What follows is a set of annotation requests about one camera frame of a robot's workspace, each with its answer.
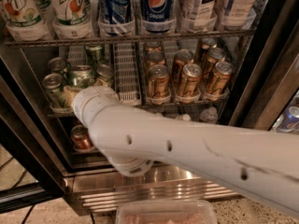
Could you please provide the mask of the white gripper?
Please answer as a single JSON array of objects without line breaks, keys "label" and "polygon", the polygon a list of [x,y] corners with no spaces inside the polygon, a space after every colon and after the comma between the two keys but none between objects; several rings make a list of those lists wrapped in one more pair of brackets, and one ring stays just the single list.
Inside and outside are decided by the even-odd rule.
[{"label": "white gripper", "polygon": [[106,107],[120,103],[118,94],[101,78],[97,78],[93,85],[95,87],[84,90],[64,86],[66,101],[73,106],[75,116],[85,127],[89,127],[95,116]]}]

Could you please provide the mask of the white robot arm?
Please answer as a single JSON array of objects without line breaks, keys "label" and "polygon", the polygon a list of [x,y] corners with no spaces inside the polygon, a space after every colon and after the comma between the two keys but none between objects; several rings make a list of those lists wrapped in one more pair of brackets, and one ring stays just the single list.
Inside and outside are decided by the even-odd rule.
[{"label": "white robot arm", "polygon": [[124,105],[110,87],[72,99],[93,145],[125,176],[160,161],[299,217],[299,136],[165,118]]}]

